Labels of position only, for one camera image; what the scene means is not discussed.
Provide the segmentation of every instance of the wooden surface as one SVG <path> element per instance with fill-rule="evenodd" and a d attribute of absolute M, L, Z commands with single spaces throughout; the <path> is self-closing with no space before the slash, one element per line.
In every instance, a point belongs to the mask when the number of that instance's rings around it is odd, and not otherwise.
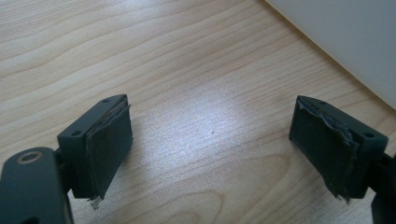
<path fill-rule="evenodd" d="M 132 152 L 76 223 L 371 223 L 288 140 L 298 94 L 389 137 L 396 113 L 264 1 L 6 1 L 0 163 L 128 93 Z"/>

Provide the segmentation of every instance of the wood grain pattern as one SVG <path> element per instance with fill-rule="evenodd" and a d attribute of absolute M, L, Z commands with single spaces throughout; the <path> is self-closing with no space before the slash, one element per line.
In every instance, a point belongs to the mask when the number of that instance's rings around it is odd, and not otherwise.
<path fill-rule="evenodd" d="M 131 154 L 76 223 L 371 223 L 288 140 L 316 97 L 389 137 L 396 113 L 264 1 L 0 3 L 0 163 L 128 93 Z"/>

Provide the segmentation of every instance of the wood grain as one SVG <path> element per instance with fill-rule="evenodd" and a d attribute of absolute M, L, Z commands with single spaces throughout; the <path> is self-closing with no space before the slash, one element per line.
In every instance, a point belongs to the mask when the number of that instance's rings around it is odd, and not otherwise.
<path fill-rule="evenodd" d="M 288 140 L 298 94 L 389 137 L 396 113 L 264 1 L 0 3 L 0 163 L 128 93 L 132 152 L 76 223 L 371 223 Z"/>

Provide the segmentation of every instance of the wooden table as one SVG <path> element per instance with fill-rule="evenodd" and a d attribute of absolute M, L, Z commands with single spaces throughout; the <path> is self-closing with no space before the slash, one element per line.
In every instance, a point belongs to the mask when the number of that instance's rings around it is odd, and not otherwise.
<path fill-rule="evenodd" d="M 0 163 L 128 93 L 134 144 L 76 223 L 371 223 L 288 140 L 298 94 L 389 137 L 396 113 L 265 1 L 6 1 Z"/>

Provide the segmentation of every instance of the light wood tabletop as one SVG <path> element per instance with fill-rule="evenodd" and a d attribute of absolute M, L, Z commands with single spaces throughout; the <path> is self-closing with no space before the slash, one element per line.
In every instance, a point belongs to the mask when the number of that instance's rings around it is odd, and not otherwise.
<path fill-rule="evenodd" d="M 132 151 L 79 223 L 372 223 L 288 139 L 296 96 L 389 137 L 396 113 L 265 1 L 3 1 L 0 164 L 127 93 Z"/>

